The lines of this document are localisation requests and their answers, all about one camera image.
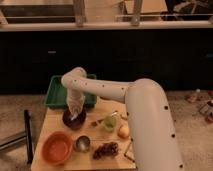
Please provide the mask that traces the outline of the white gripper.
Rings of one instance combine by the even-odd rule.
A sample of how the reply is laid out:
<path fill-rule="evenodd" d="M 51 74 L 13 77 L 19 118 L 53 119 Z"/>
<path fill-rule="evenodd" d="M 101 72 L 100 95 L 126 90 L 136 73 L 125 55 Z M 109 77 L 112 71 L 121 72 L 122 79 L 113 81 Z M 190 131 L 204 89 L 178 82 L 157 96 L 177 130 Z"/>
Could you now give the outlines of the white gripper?
<path fill-rule="evenodd" d="M 80 95 L 79 97 L 69 95 L 67 97 L 67 105 L 72 116 L 78 116 L 82 112 L 84 102 L 84 95 Z"/>

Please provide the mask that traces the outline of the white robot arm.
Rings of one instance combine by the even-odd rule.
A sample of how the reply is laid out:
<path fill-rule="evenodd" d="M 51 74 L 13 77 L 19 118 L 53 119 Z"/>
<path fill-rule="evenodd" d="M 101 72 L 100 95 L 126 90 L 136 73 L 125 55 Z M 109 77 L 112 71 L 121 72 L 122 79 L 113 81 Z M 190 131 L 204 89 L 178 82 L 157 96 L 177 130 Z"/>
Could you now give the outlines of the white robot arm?
<path fill-rule="evenodd" d="M 83 110 L 83 93 L 126 106 L 135 164 L 138 171 L 184 171 L 177 134 L 163 88 L 151 79 L 119 82 L 89 79 L 82 67 L 64 74 L 67 105 L 71 115 Z"/>

